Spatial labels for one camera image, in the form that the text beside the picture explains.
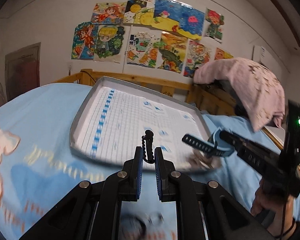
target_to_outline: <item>wooden bed frame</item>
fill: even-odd
[[[235,115],[235,99],[223,90],[212,86],[184,84],[181,82],[132,74],[97,72],[92,69],[82,69],[79,73],[61,78],[54,83],[74,83],[77,81],[78,84],[93,86],[95,82],[103,76],[137,83],[143,87],[147,87],[149,84],[160,85],[160,92],[171,97],[175,89],[186,90],[186,103],[194,102],[200,111],[207,110],[210,114],[215,115]],[[262,130],[280,150],[283,148],[282,144],[266,128]]]

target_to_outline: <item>ceiling molding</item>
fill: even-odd
[[[298,44],[298,46],[300,47],[300,39],[299,36],[295,30],[295,28],[292,25],[292,22],[290,21],[289,16],[287,15],[287,13],[284,11],[284,9],[282,8],[282,6],[280,5],[280,3],[277,0],[270,0],[273,5],[277,8],[277,10],[279,11],[279,13],[282,15],[283,19],[286,21],[286,23],[288,24],[294,38],[296,39],[296,42]]]

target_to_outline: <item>door frame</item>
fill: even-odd
[[[10,98],[10,94],[9,94],[9,92],[8,92],[8,90],[7,90],[7,79],[8,79],[8,72],[7,72],[7,70],[8,70],[8,62],[9,62],[9,60],[11,60],[11,56],[13,55],[13,54],[15,54],[15,53],[17,53],[17,52],[20,52],[20,51],[22,51],[22,50],[24,50],[24,49],[32,49],[32,48],[35,48],[35,47],[38,47],[38,56],[37,56],[37,85],[38,85],[38,87],[40,87],[40,72],[39,72],[39,65],[40,65],[40,47],[41,47],[41,42],[38,42],[38,43],[35,43],[35,44],[32,44],[32,45],[29,45],[29,46],[26,46],[26,47],[23,47],[23,48],[21,48],[21,49],[18,49],[18,50],[16,50],[16,51],[14,51],[14,52],[11,52],[11,53],[9,53],[9,54],[7,54],[6,56],[5,56],[5,62],[4,62],[4,64],[5,64],[5,68],[4,68],[4,79],[5,79],[5,87],[6,87],[6,95],[7,95],[7,99],[8,98]]]

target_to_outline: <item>brown door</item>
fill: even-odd
[[[40,43],[37,43],[6,55],[8,101],[40,86],[39,53]]]

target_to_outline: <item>black beaded bracelet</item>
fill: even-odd
[[[296,223],[296,220],[293,218],[291,227],[282,235],[282,237],[286,236],[293,229],[295,223]]]

